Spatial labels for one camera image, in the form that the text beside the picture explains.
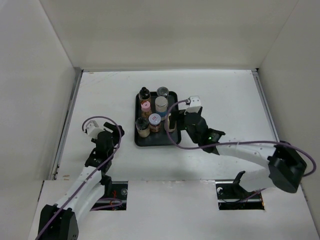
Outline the yellow cap condiment bottle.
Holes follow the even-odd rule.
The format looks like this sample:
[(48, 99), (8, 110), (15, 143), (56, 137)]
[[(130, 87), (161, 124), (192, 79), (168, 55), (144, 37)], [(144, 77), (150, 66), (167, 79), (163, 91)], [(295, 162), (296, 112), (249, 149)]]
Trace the yellow cap condiment bottle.
[(165, 124), (165, 130), (172, 133), (177, 128), (177, 118), (178, 114), (176, 112), (169, 113), (167, 118), (167, 123)]

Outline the silver lid blue label jar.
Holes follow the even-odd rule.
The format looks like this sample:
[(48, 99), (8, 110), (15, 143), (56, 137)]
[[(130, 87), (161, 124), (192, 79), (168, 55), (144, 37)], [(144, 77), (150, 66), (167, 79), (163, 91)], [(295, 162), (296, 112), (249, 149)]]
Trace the silver lid blue label jar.
[(164, 121), (168, 112), (168, 100), (164, 96), (158, 96), (155, 99), (155, 112), (160, 115), (161, 120)]

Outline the black knob grinder bottle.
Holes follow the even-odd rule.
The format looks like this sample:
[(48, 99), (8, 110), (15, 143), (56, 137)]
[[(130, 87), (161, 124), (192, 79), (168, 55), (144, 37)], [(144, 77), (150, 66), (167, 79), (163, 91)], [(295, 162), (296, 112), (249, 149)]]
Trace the black knob grinder bottle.
[(139, 117), (135, 121), (136, 130), (141, 138), (147, 138), (150, 135), (149, 121), (147, 118)]

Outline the red label lid spice jar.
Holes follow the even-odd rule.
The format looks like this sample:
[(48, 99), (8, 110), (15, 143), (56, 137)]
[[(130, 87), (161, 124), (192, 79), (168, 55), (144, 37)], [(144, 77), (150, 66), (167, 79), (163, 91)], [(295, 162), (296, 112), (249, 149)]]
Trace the red label lid spice jar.
[(158, 133), (161, 129), (161, 116), (157, 113), (152, 113), (149, 117), (148, 117), (148, 121), (149, 121), (149, 128), (150, 131), (153, 133)]

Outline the pink cap spice bottle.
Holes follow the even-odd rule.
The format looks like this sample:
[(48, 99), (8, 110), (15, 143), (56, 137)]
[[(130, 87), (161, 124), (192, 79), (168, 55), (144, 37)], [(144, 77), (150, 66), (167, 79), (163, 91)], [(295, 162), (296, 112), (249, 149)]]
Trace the pink cap spice bottle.
[(149, 101), (143, 101), (141, 103), (141, 117), (149, 119), (149, 116), (152, 114), (151, 103)]

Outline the black knob spice bottle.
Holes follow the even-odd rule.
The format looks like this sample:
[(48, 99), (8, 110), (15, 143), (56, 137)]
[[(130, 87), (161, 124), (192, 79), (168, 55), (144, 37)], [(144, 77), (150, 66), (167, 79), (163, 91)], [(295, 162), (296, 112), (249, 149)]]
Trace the black knob spice bottle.
[(140, 103), (150, 102), (151, 103), (151, 92), (144, 86), (138, 93)]

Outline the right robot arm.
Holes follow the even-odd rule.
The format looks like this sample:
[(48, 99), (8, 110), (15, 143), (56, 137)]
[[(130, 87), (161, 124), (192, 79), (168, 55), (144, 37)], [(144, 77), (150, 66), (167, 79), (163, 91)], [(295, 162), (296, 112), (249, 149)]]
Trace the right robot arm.
[(296, 193), (307, 168), (306, 162), (292, 145), (264, 140), (241, 142), (230, 138), (223, 131), (209, 128), (200, 111), (174, 111), (165, 125), (177, 125), (185, 130), (198, 149), (206, 153), (234, 157), (261, 166), (260, 170), (242, 170), (237, 174), (231, 190), (238, 198), (272, 187)]

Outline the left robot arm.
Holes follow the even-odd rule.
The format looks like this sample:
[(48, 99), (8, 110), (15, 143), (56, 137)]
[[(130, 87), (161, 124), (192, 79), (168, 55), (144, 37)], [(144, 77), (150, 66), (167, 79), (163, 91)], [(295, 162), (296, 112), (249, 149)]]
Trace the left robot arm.
[(79, 223), (99, 199), (112, 195), (112, 186), (107, 182), (107, 171), (120, 148), (125, 132), (114, 120), (104, 117), (102, 128), (97, 117), (86, 119), (81, 130), (87, 134), (95, 147), (89, 154), (82, 172), (73, 185), (53, 205), (45, 205), (40, 213), (37, 240), (76, 240)]

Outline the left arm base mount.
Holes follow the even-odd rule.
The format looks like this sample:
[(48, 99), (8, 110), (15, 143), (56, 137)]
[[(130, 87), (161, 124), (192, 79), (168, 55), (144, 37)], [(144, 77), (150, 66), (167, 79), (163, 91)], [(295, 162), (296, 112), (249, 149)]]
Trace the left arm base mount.
[(129, 182), (113, 181), (110, 176), (104, 176), (100, 181), (104, 186), (103, 196), (93, 205), (92, 211), (125, 211)]

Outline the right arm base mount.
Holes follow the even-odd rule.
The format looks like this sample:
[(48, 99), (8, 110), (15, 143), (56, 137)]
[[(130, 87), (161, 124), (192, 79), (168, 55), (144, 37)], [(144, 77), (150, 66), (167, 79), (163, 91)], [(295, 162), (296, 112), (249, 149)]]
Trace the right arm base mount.
[(240, 171), (233, 181), (219, 180), (215, 182), (218, 209), (221, 211), (264, 210), (262, 190), (248, 192), (240, 186)]

